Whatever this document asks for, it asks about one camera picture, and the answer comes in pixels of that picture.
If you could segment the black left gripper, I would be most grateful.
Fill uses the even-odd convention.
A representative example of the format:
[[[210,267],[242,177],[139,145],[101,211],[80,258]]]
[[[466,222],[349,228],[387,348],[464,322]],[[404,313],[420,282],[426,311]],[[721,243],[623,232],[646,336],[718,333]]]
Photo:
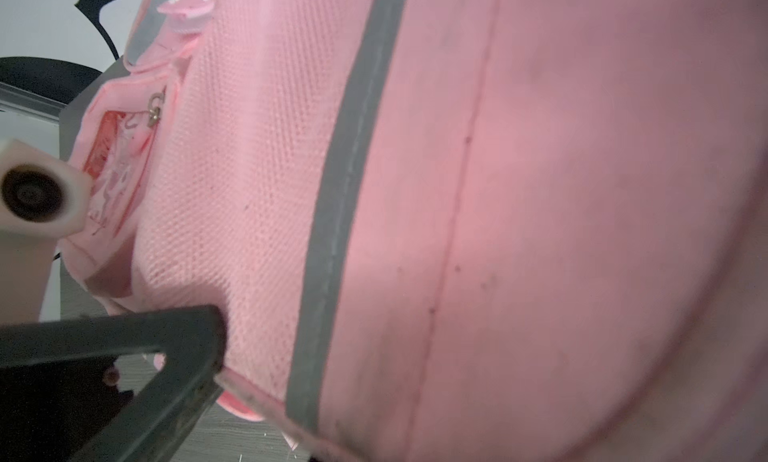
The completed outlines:
[[[213,306],[1,330],[3,461],[168,461],[221,393]]]

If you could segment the pink student backpack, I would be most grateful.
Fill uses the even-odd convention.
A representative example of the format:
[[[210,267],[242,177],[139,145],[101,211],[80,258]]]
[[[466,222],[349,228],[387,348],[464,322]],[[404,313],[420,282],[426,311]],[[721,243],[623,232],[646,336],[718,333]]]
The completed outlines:
[[[767,0],[144,0],[70,159],[320,459],[767,457]]]

